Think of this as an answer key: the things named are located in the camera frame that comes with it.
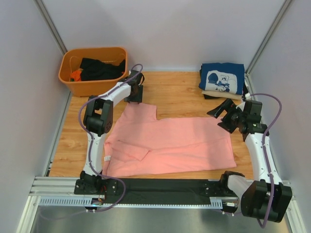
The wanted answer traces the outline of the pink t shirt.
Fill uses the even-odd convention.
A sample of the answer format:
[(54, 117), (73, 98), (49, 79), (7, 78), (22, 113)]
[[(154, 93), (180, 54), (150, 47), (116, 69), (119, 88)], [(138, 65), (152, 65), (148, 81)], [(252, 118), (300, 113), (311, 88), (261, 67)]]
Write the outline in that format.
[(104, 143), (103, 173), (156, 175), (236, 167), (230, 134), (212, 117), (156, 118), (157, 107), (129, 103)]

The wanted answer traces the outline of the orange plastic basket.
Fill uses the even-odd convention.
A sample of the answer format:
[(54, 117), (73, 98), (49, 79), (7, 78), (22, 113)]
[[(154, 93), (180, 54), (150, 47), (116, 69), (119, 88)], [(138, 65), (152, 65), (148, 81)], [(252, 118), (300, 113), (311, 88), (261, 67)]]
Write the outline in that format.
[[(111, 80), (98, 81), (70, 81), (72, 72), (79, 69), (83, 58), (100, 60), (107, 64), (119, 65), (125, 61), (125, 67), (122, 74)], [(90, 95), (99, 95), (112, 88), (117, 81), (126, 77), (128, 74), (128, 54), (123, 47), (96, 47), (96, 48), (79, 48), (65, 53), (58, 73), (59, 80), (76, 97), (87, 97)]]

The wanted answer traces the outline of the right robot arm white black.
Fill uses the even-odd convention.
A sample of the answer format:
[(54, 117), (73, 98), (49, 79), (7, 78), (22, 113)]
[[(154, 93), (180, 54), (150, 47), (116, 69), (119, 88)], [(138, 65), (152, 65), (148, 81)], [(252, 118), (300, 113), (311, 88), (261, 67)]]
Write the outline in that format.
[(219, 183), (219, 190), (225, 196), (235, 193), (240, 200), (243, 216), (255, 218), (264, 228), (268, 221), (281, 222), (293, 193), (283, 184), (276, 170), (271, 150), (270, 133), (272, 123), (261, 121), (262, 102), (245, 100), (236, 105), (226, 99), (218, 107), (208, 111), (208, 115), (218, 118), (226, 112), (218, 126), (229, 133), (239, 130), (249, 151), (254, 180), (246, 181), (241, 174), (226, 172)]

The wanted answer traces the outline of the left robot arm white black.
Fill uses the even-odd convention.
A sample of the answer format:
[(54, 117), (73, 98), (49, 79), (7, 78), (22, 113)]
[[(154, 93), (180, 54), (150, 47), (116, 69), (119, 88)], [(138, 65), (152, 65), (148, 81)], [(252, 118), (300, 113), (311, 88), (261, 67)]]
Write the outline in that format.
[(121, 101), (142, 102), (144, 75), (136, 70), (120, 79), (114, 87), (98, 96), (90, 96), (81, 109), (85, 109), (79, 123), (87, 133), (87, 156), (80, 178), (76, 181), (74, 194), (102, 195), (104, 177), (102, 157), (104, 141), (113, 125), (114, 107)]

